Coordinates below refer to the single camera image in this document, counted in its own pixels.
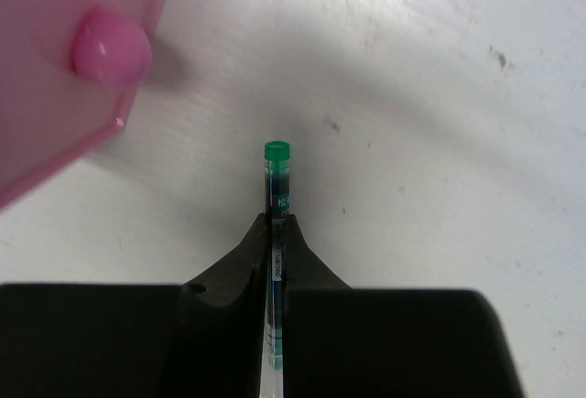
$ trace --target stained white tabletop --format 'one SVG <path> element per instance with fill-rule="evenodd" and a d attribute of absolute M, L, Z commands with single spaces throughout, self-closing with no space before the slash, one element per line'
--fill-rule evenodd
<path fill-rule="evenodd" d="M 353 286 L 468 287 L 527 396 L 586 396 L 584 0 L 168 0 L 125 133 L 0 215 L 0 280 L 185 282 L 263 144 Z"/>

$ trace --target black object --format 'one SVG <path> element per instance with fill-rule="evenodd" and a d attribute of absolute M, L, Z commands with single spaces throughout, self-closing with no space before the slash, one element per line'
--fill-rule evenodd
<path fill-rule="evenodd" d="M 0 396 L 259 393 L 268 233 L 185 285 L 4 285 Z M 449 290 L 352 290 L 286 231 L 284 392 L 522 397 L 496 315 Z"/>

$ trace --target pen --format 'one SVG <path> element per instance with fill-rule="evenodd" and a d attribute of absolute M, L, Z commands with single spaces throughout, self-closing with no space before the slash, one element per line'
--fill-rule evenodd
<path fill-rule="evenodd" d="M 266 351 L 270 366 L 283 369 L 283 242 L 289 214 L 289 145 L 265 144 L 266 216 L 270 220 L 271 251 L 266 287 Z"/>

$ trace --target label on pen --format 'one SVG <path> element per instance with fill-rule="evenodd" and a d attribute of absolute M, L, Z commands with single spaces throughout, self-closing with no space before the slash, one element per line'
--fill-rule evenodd
<path fill-rule="evenodd" d="M 271 260 L 273 271 L 271 273 L 273 281 L 280 281 L 283 274 L 283 253 L 278 248 L 273 248 L 273 259 Z"/>

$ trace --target green cap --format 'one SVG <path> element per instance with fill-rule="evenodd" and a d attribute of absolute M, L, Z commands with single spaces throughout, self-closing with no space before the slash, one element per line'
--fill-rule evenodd
<path fill-rule="evenodd" d="M 289 160 L 289 144 L 275 140 L 265 144 L 265 160 L 271 162 L 285 162 Z"/>

